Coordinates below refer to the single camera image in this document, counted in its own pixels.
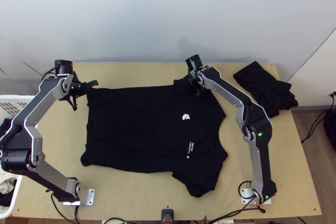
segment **wooden table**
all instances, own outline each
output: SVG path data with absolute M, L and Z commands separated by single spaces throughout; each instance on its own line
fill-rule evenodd
M 242 89 L 232 75 L 247 63 L 210 65 L 216 67 L 224 79 Z M 275 65 L 262 66 L 278 78 Z M 187 73 L 185 63 L 75 62 L 73 68 L 81 81 L 96 79 L 99 87 L 105 88 L 170 85 Z M 228 158 L 223 163 L 216 189 L 200 198 L 190 196 L 185 185 L 171 177 L 171 172 L 141 174 L 100 166 L 83 167 L 80 157 L 86 143 L 87 99 L 85 96 L 78 99 L 76 112 L 67 102 L 55 102 L 39 124 L 46 160 L 65 176 L 76 176 L 84 187 L 96 190 L 94 205 L 81 206 L 79 217 L 88 220 L 110 217 L 159 220 L 161 209 L 169 206 L 174 209 L 176 220 L 202 219 L 205 214 L 208 219 L 214 219 L 242 208 L 237 187 L 240 182 L 253 177 L 249 148 L 235 121 L 235 107 L 217 93 L 214 95 L 227 115 L 219 135 Z M 291 112 L 281 111 L 271 122 L 270 165 L 278 192 L 272 198 L 272 205 L 263 206 L 266 213 L 246 211 L 238 218 L 320 215 L 318 198 Z M 73 219 L 73 206 L 58 203 L 58 207 Z M 50 193 L 45 193 L 43 186 L 26 177 L 13 215 L 60 219 L 51 203 Z

